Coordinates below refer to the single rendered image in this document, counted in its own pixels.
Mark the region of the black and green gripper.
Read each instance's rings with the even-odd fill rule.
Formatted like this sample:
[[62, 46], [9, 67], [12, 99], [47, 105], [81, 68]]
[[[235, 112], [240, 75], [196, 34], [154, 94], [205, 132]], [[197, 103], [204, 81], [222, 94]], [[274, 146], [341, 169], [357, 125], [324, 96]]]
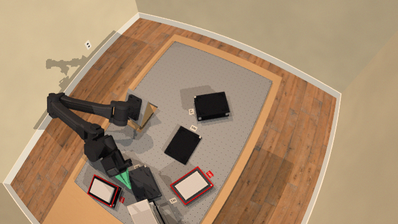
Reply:
[[125, 164], [119, 166], [119, 172], [115, 175], [109, 175], [108, 172], [106, 171], [106, 174], [108, 175], [109, 178], [115, 176], [118, 180], [120, 180], [122, 183], [124, 183], [129, 189], [131, 189], [131, 184], [129, 180], [129, 170], [128, 167], [132, 166], [132, 161], [131, 159], [125, 160]]

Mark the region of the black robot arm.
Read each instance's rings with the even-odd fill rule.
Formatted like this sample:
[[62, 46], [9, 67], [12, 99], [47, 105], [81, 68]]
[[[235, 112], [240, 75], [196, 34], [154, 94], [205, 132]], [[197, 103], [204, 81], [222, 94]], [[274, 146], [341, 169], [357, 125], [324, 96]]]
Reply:
[[[104, 136], [104, 129], [98, 124], [92, 124], [83, 120], [71, 110], [103, 116], [109, 119], [109, 123], [116, 126], [127, 126], [128, 120], [139, 119], [142, 99], [129, 95], [128, 101], [114, 101], [110, 104], [99, 104], [90, 101], [71, 98], [65, 93], [49, 93], [47, 97], [47, 112], [53, 119], [59, 118], [73, 129], [85, 142], [84, 154], [91, 162], [100, 161], [104, 170], [109, 175], [119, 172], [119, 166], [125, 164], [125, 160], [112, 135]], [[113, 117], [114, 110], [114, 117]], [[109, 155], [106, 155], [109, 153]]]

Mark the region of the grey slotted rack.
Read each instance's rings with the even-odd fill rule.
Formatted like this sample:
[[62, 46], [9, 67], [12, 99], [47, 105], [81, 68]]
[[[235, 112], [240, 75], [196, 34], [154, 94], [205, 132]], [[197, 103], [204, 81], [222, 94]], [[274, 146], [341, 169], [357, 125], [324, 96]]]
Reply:
[[162, 206], [162, 207], [160, 205], [155, 206], [154, 204], [153, 205], [150, 204], [150, 206], [151, 206], [159, 224], [164, 224], [164, 223], [156, 209], [156, 206], [157, 206], [165, 224], [179, 224], [169, 204]]

